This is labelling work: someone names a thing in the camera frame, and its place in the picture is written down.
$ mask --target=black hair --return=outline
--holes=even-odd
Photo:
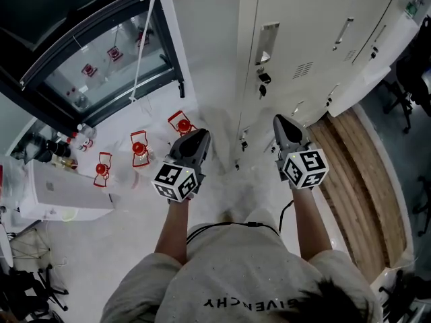
[[[289,323],[370,323],[372,305],[364,298],[359,308],[347,293],[332,280],[317,283],[319,291],[302,291],[303,297],[298,298],[292,311],[277,312],[279,317]]]

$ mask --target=wooden panel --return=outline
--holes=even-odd
[[[323,194],[337,220],[352,260],[371,283],[385,268],[385,244],[372,215],[374,208],[353,159],[324,120],[310,127],[310,136],[323,150],[330,171]]]
[[[329,121],[352,155],[368,189],[387,249],[387,266],[393,266],[401,257],[407,242],[401,212],[385,167],[351,109],[336,118],[329,117]]]

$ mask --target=gray t-shirt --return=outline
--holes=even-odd
[[[343,252],[328,250],[310,262],[287,251],[267,227],[211,227],[188,245],[182,266],[165,254],[146,256],[121,281],[105,305],[101,323],[275,322],[300,291],[316,291],[332,279],[360,308],[381,308],[365,278]]]

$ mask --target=vent grille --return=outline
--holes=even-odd
[[[352,59],[355,53],[356,53],[356,49],[349,51],[343,61],[349,61],[350,59]]]
[[[312,64],[313,64],[313,62],[303,63],[302,65],[299,65],[295,70],[295,74],[293,76],[293,79],[307,75],[311,69]]]

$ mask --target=white box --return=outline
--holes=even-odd
[[[322,149],[289,153],[283,165],[283,172],[297,189],[318,186],[328,171]]]
[[[169,163],[162,163],[151,183],[160,196],[177,202],[183,202],[197,187],[194,169]]]
[[[26,219],[95,220],[114,209],[93,178],[33,159],[26,164],[28,181],[20,213]]]

